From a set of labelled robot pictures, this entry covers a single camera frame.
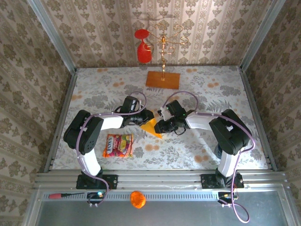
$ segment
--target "table surface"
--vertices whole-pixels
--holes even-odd
[[[170,66],[166,69],[181,74],[179,90],[190,91],[198,97],[199,112],[220,113],[230,108],[251,130],[256,148],[241,155],[238,169],[267,169],[237,66]],[[177,90],[146,87],[148,71],[160,71],[160,67],[86,68],[77,71],[76,86],[52,169],[80,169],[76,153],[63,141],[63,134],[81,109],[90,113],[110,112],[122,105],[127,95],[141,91],[147,97],[147,109],[152,110],[159,121],[156,111]],[[173,99],[177,99],[186,110],[195,107],[195,99],[187,94],[177,94]],[[107,134],[131,133],[134,135],[133,157],[102,157]],[[102,131],[95,153],[102,168],[107,170],[215,169],[219,164],[213,154],[216,145],[213,132],[208,130],[189,129],[183,135],[164,134],[160,139],[138,126],[127,126]]]

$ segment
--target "purple cable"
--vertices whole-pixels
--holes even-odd
[[[194,111],[196,112],[197,109],[198,109],[198,98],[197,98],[196,95],[194,95],[193,93],[190,93],[190,92],[188,92],[188,91],[178,91],[178,92],[173,93],[172,95],[170,95],[170,96],[167,98],[167,100],[166,100],[165,103],[163,104],[162,108],[165,107],[166,103],[168,102],[168,100],[169,100],[172,96],[174,96],[174,95],[176,95],[176,94],[178,94],[178,93],[187,93],[187,94],[192,95],[192,96],[196,99],[196,101],[197,101],[197,102],[196,102],[196,108],[194,109]]]
[[[111,112],[111,113],[96,113],[96,114],[92,114],[92,115],[90,115],[87,119],[86,119],[86,121],[84,122],[84,124],[82,125],[82,127],[81,127],[81,129],[80,129],[80,131],[79,131],[79,136],[77,137],[77,140],[76,140],[76,153],[77,153],[77,158],[78,158],[78,161],[79,161],[79,165],[81,166],[81,168],[82,169],[84,169],[85,167],[84,167],[84,165],[83,165],[83,163],[80,161],[80,152],[79,152],[79,141],[80,141],[80,138],[81,138],[81,135],[83,134],[83,131],[84,131],[84,128],[86,127],[86,125],[87,125],[87,123],[90,121],[90,119],[92,119],[93,117],[96,117],[96,116],[100,116],[100,115],[132,115],[132,114],[137,114],[137,113],[139,113],[139,112],[141,112],[141,111],[143,111],[144,110],[144,108],[145,108],[145,106],[146,106],[146,96],[145,96],[145,94],[144,93],[142,93],[142,92],[139,92],[139,91],[135,91],[135,92],[132,92],[131,94],[130,94],[130,96],[133,94],[133,93],[140,93],[140,94],[142,94],[143,96],[144,96],[144,99],[145,99],[145,103],[144,103],[144,106],[140,109],[140,110],[138,110],[138,111],[136,111],[136,112],[132,112],[132,113],[114,113],[114,112]],[[102,178],[98,178],[98,177],[95,177],[95,176],[92,176],[91,174],[89,174],[88,172],[86,172],[86,171],[83,171],[87,176],[89,176],[89,177],[91,177],[91,178],[94,178],[94,179],[96,179],[96,180],[100,180],[100,181],[102,181],[102,182],[104,182],[104,184],[105,184],[105,186],[106,186],[106,193],[105,193],[105,195],[103,196],[103,199],[100,201],[100,203],[99,204],[101,204],[104,200],[105,200],[105,198],[107,197],[107,194],[108,194],[108,191],[109,191],[109,185],[108,185],[108,183],[104,180],[104,179],[102,179]]]
[[[233,191],[234,191],[234,179],[235,179],[235,175],[236,175],[236,167],[238,165],[238,162],[239,162],[239,158],[240,158],[240,155],[241,153],[244,153],[244,152],[248,152],[248,151],[251,151],[255,148],[255,140],[254,138],[252,137],[252,135],[249,133],[248,130],[246,130],[242,125],[240,125],[238,122],[234,121],[233,119],[230,119],[224,115],[221,115],[221,114],[216,114],[216,113],[197,113],[197,115],[201,115],[201,116],[207,116],[207,117],[210,117],[210,116],[216,116],[216,117],[221,117],[227,121],[230,121],[232,122],[233,124],[235,124],[236,126],[238,126],[244,133],[246,133],[248,135],[248,137],[251,139],[252,141],[252,146],[246,150],[243,150],[243,151],[240,151],[238,153],[238,158],[236,160],[236,163],[235,163],[235,166],[234,166],[234,173],[233,173],[233,178],[232,178],[232,182],[231,182],[231,203],[232,203],[232,207],[233,207],[233,210],[234,210],[234,213],[236,215],[236,217],[239,219],[240,222],[242,223],[248,223],[250,221],[250,215],[248,213],[248,211],[246,210],[245,207],[243,207],[242,205],[240,204],[236,204],[234,203],[234,199],[233,199]],[[235,206],[240,206],[246,213],[247,213],[247,220],[243,220],[242,218],[240,218],[240,216],[237,214],[237,211],[236,211],[236,208]]]

